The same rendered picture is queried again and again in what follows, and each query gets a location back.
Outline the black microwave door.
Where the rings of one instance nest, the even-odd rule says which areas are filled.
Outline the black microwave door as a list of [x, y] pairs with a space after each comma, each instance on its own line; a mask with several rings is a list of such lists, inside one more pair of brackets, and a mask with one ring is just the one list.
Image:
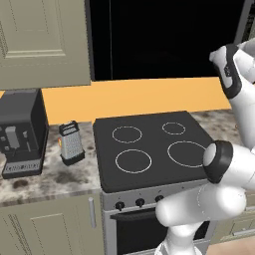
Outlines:
[[96, 81], [112, 78], [110, 0], [86, 0]]

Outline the black microwave oven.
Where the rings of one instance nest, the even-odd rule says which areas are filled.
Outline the black microwave oven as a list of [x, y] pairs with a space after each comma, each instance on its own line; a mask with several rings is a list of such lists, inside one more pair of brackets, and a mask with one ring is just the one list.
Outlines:
[[244, 0], [110, 0], [111, 80], [205, 78]]

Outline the black oven door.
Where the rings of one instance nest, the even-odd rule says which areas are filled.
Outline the black oven door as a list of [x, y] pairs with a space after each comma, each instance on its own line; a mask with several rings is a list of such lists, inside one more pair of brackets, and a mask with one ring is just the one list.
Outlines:
[[153, 255], [167, 233], [156, 216], [135, 221], [116, 221], [110, 216], [106, 227], [107, 255]]

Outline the beige upper cupboard door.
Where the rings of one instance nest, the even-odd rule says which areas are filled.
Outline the beige upper cupboard door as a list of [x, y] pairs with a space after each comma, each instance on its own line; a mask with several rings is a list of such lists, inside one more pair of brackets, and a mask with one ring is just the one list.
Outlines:
[[91, 78], [85, 0], [0, 0], [0, 90]]

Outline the beige cupboard door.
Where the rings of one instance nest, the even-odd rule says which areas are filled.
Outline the beige cupboard door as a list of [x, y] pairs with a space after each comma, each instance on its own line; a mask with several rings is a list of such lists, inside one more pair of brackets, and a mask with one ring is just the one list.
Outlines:
[[0, 0], [0, 90], [91, 78], [85, 0]]
[[[96, 228], [89, 197], [95, 203]], [[104, 255], [100, 195], [0, 208], [0, 255]]]

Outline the beige lower cupboard door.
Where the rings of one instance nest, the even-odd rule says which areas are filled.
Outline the beige lower cupboard door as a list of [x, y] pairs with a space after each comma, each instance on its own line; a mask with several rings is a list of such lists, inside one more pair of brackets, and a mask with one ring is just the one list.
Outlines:
[[[95, 203], [96, 228], [89, 197]], [[104, 255], [100, 195], [0, 208], [0, 255]]]

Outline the black hob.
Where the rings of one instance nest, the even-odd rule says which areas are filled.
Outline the black hob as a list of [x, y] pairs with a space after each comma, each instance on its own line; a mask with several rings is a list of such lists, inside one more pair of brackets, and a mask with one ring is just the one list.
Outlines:
[[97, 119], [94, 137], [106, 193], [206, 177], [212, 138], [188, 112]]

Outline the metal box grater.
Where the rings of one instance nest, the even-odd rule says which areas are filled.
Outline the metal box grater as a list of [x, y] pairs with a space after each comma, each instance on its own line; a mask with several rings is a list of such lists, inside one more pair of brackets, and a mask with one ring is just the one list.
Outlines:
[[66, 166], [75, 164], [85, 158], [80, 129], [76, 121], [70, 121], [59, 126], [59, 146], [61, 159]]

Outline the silver oven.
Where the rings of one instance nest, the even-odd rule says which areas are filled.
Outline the silver oven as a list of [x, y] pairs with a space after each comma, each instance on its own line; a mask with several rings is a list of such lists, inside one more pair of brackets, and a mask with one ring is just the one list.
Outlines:
[[155, 217], [156, 203], [171, 194], [205, 184], [194, 180], [149, 188], [103, 193], [106, 255], [153, 255], [167, 228]]

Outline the black coffee machine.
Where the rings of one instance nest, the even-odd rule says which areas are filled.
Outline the black coffee machine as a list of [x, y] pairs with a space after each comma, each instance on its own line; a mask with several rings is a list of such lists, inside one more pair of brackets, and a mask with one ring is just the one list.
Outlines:
[[42, 173], [49, 124], [40, 89], [6, 91], [0, 99], [4, 179]]

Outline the beige lower drawer front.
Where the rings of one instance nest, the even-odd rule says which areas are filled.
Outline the beige lower drawer front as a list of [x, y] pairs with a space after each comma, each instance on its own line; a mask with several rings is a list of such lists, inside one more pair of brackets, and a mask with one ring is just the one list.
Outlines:
[[255, 236], [255, 191], [247, 191], [246, 197], [247, 205], [242, 214], [217, 222], [212, 244]]

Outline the grey upper cupboard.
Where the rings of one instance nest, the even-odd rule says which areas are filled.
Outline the grey upper cupboard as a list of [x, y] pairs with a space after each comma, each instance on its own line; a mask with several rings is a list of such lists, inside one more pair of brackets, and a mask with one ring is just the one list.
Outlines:
[[244, 0], [234, 39], [235, 44], [255, 37], [255, 0]]

